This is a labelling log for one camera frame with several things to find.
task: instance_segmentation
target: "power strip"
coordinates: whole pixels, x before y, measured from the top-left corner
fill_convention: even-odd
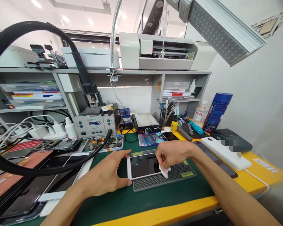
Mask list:
[[[201,138],[200,142],[237,171],[247,169],[252,165],[246,158],[238,157],[236,153],[231,152],[213,137]]]

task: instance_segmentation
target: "white cloth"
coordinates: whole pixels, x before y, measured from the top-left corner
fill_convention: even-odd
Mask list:
[[[168,179],[168,172],[171,171],[171,167],[169,167],[166,171],[163,171],[162,168],[159,165],[159,169],[161,171],[161,173],[163,174],[163,176]]]

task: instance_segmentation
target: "plastic drawer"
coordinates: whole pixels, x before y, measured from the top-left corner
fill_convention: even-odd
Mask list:
[[[47,85],[47,84],[22,84],[22,83],[15,83],[15,84],[0,84],[0,87],[5,92],[53,92],[53,91],[60,91],[57,84],[54,85]]]
[[[164,90],[170,89],[189,89],[190,82],[165,82]]]
[[[26,107],[43,106],[43,108],[65,106],[65,102],[63,98],[53,99],[53,100],[10,100],[10,103],[14,105],[15,108],[23,107],[23,106]]]

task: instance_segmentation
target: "white smartphone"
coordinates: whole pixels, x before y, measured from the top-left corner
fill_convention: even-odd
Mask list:
[[[127,172],[131,180],[161,173],[155,153],[128,158]]]
[[[68,166],[74,163],[79,162],[80,160],[86,158],[89,155],[89,152],[85,153],[75,153],[72,154],[69,159],[66,161],[64,166]],[[44,202],[52,199],[61,198],[65,194],[66,190],[74,184],[77,177],[80,175],[82,167],[78,167],[71,171],[58,174],[48,185],[45,192],[38,199],[39,202]]]

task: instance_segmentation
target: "blue cylinder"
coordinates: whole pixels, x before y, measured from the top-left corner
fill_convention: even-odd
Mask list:
[[[212,130],[217,128],[232,97],[233,94],[216,93],[208,115],[203,124],[203,130],[205,132],[211,133]]]

